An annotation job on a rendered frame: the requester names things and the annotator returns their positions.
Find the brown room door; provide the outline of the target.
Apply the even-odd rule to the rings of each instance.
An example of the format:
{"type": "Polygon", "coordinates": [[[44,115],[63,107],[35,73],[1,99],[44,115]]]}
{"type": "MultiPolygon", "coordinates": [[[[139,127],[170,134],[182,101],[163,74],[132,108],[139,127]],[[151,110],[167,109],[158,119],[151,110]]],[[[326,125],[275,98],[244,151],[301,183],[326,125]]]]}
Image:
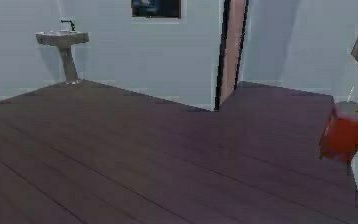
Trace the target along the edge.
{"type": "Polygon", "coordinates": [[[224,0],[215,110],[221,107],[237,87],[249,1],[224,0]]]}

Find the black sink faucet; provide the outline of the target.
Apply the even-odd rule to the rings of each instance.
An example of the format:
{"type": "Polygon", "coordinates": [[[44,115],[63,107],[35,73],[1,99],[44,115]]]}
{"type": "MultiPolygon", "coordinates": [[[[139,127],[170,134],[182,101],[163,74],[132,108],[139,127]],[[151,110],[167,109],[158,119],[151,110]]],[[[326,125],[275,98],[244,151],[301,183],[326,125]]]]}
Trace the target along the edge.
{"type": "Polygon", "coordinates": [[[72,20],[60,20],[61,24],[62,24],[62,29],[61,31],[70,31],[70,32],[75,32],[76,28],[75,28],[75,23],[72,20]]]}

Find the dark framed wall picture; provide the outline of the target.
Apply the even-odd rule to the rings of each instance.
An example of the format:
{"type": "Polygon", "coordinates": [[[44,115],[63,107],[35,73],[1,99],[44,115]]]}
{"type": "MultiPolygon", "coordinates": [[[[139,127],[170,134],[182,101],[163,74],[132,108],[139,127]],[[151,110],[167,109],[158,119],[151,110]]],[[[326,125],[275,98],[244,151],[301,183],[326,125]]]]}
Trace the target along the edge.
{"type": "Polygon", "coordinates": [[[133,17],[181,18],[181,0],[131,0],[133,17]]]}

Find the red cabinet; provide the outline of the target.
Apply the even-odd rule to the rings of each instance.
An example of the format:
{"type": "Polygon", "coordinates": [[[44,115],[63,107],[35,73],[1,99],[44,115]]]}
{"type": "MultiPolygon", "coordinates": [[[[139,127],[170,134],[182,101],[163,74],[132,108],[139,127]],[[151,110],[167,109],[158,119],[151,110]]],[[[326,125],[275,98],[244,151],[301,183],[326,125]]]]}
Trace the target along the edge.
{"type": "Polygon", "coordinates": [[[341,101],[333,105],[319,146],[320,157],[351,163],[358,151],[358,103],[341,101]]]}

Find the grey pedestal sink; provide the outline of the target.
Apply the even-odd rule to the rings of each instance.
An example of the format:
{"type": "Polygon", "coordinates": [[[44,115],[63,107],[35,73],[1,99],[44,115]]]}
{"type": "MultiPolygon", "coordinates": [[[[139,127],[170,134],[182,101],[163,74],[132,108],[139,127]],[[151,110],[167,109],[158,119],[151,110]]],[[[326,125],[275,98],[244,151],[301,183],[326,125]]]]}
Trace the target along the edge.
{"type": "Polygon", "coordinates": [[[76,84],[79,77],[72,55],[72,46],[89,42],[89,34],[80,31],[48,31],[37,32],[36,40],[40,45],[56,47],[59,51],[68,84],[76,84]]]}

